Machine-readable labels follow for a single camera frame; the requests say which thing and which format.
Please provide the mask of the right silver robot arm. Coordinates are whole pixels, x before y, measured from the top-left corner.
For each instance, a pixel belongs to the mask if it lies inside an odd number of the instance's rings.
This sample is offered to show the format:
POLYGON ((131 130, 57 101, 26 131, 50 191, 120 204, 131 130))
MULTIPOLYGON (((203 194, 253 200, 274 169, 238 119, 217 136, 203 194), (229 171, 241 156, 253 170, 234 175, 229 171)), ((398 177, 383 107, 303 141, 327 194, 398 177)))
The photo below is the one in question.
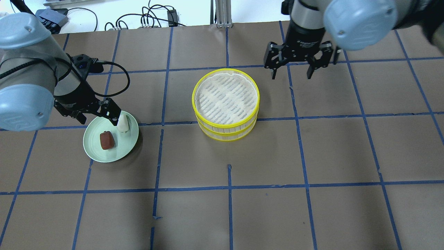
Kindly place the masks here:
POLYGON ((442 0, 284 0, 281 12, 290 24, 283 44, 268 43, 264 67, 274 79, 279 67, 306 62, 310 79, 336 64, 342 50, 362 50, 415 25, 443 52, 443 6, 442 0))

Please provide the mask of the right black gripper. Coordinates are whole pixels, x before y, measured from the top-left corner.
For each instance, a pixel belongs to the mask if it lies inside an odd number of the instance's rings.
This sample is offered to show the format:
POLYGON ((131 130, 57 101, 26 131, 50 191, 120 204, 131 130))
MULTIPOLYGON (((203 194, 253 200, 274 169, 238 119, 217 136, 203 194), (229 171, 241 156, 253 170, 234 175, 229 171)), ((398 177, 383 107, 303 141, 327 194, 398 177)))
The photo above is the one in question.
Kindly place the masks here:
POLYGON ((310 30, 304 27, 290 27, 284 43, 269 42, 264 55, 264 68, 271 70, 271 78, 276 78, 279 67, 290 62, 308 62, 307 79, 311 79, 319 68, 326 68, 332 61, 336 64, 342 48, 333 48, 331 41, 323 42, 325 28, 310 30))

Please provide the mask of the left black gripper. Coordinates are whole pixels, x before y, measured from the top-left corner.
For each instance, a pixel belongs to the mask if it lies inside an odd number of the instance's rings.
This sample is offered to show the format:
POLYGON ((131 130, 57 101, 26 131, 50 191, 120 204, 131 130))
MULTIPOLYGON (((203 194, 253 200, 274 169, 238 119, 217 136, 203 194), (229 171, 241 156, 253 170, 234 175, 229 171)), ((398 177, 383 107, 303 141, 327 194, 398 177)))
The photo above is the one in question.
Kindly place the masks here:
POLYGON ((85 114, 97 114, 99 117, 108 119, 117 126, 121 114, 120 107, 112 98, 100 101, 90 92, 71 92, 67 95, 55 95, 54 107, 63 117, 76 119, 80 124, 86 123, 85 114))

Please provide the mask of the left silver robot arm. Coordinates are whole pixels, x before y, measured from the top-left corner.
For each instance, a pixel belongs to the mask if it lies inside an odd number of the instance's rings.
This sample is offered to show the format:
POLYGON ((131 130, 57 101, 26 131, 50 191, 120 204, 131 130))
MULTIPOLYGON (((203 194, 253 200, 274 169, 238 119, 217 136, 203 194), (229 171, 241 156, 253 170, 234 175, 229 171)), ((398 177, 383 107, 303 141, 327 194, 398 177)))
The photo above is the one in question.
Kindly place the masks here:
POLYGON ((121 109, 112 95, 95 92, 87 82, 89 73, 101 73, 111 62, 68 55, 36 16, 24 12, 1 19, 1 50, 2 129, 39 130, 52 109, 81 124, 85 114, 118 124, 121 109))

